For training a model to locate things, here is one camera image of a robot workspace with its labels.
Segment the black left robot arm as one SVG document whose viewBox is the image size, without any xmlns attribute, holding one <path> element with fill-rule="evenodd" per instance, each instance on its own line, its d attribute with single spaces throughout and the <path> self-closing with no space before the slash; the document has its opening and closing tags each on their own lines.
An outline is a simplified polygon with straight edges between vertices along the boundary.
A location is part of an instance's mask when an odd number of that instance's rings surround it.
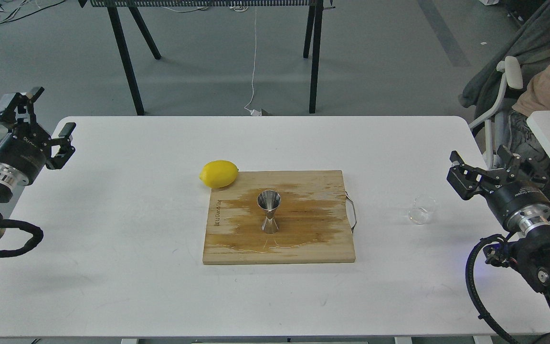
<svg viewBox="0 0 550 344">
<path fill-rule="evenodd" d="M 0 100 L 0 125 L 7 134 L 0 140 L 0 204 L 8 203 L 17 185 L 31 185 L 43 168 L 59 170 L 75 153 L 72 132 L 76 124 L 68 122 L 58 137 L 51 137 L 37 122 L 33 105 L 44 92 L 35 87 L 29 92 L 4 94 Z M 0 213 L 0 238 L 7 229 L 19 229 L 31 237 L 18 249 L 0 250 L 0 258 L 23 255 L 36 248 L 43 231 L 21 220 L 6 219 Z"/>
</svg>

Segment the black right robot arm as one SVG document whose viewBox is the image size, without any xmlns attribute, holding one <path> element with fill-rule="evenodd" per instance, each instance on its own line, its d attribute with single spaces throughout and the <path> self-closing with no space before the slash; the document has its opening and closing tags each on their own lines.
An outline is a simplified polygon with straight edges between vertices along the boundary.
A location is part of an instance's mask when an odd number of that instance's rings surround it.
<svg viewBox="0 0 550 344">
<path fill-rule="evenodd" d="M 497 150 L 503 166 L 483 170 L 466 164 L 452 151 L 452 166 L 447 181 L 463 200 L 482 196 L 507 236 L 491 235 L 480 239 L 465 264 L 465 284 L 471 301 L 484 320 L 505 341 L 517 342 L 491 316 L 476 289 L 474 268 L 478 255 L 486 263 L 512 268 L 533 291 L 542 294 L 550 309 L 550 200 L 543 193 L 549 179 L 531 158 L 513 154 L 506 146 Z M 539 342 L 550 344 L 550 333 Z"/>
</svg>

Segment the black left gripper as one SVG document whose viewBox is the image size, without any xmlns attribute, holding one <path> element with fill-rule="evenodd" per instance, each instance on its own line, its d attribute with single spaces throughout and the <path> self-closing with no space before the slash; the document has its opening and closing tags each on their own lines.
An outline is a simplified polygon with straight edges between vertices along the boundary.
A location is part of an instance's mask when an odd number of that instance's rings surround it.
<svg viewBox="0 0 550 344">
<path fill-rule="evenodd" d="M 0 125 L 8 131 L 0 140 L 0 165 L 21 173 L 22 185 L 33 184 L 44 166 L 48 170 L 62 169 L 75 153 L 75 122 L 66 123 L 55 139 L 37 123 L 33 105 L 43 92 L 44 87 L 38 86 L 29 92 L 4 94 L 0 99 Z M 51 156 L 55 146 L 59 150 Z"/>
</svg>

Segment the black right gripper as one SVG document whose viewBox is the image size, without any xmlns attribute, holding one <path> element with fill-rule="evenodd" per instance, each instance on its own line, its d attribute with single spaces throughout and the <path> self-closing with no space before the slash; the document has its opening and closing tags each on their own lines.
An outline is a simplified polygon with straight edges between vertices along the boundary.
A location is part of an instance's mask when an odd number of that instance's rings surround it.
<svg viewBox="0 0 550 344">
<path fill-rule="evenodd" d="M 477 194 L 484 196 L 493 215 L 509 233 L 525 232 L 532 225 L 524 222 L 531 218 L 540 217 L 546 222 L 550 200 L 539 188 L 550 180 L 547 172 L 534 159 L 512 153 L 504 145 L 498 147 L 496 154 L 506 172 L 505 181 L 511 183 L 501 186 L 502 169 L 483 170 L 468 165 L 455 150 L 450 154 L 452 166 L 447 182 L 462 200 Z"/>
</svg>

